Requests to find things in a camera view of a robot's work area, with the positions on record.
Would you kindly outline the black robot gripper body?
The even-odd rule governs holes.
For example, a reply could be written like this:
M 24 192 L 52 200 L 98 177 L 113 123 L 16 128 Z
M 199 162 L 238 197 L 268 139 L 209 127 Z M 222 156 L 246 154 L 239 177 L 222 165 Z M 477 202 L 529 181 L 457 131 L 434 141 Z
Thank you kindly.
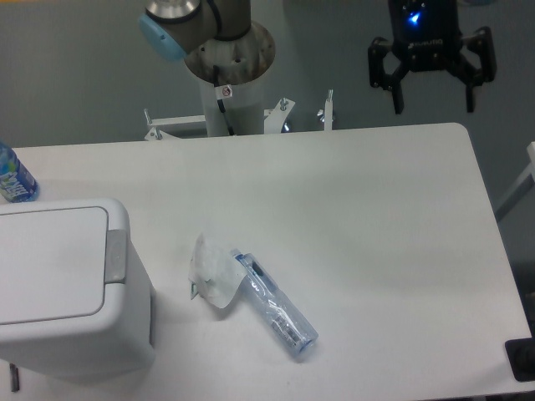
M 447 69 L 461 58 L 455 1 L 389 1 L 392 52 L 411 72 Z

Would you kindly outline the grey robot arm with blue cap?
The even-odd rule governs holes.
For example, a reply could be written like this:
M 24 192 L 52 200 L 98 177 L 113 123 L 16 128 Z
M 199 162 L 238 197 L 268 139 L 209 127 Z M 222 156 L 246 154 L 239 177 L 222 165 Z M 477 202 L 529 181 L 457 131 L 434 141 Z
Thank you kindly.
M 461 33 L 454 1 L 390 1 L 393 41 L 375 38 L 368 48 L 369 83 L 392 94 L 401 114 L 402 79 L 409 73 L 445 70 L 466 87 L 466 109 L 475 108 L 474 88 L 494 80 L 497 60 L 492 31 Z M 153 49 L 182 60 L 206 42 L 238 43 L 252 32 L 249 1 L 149 1 L 139 26 Z

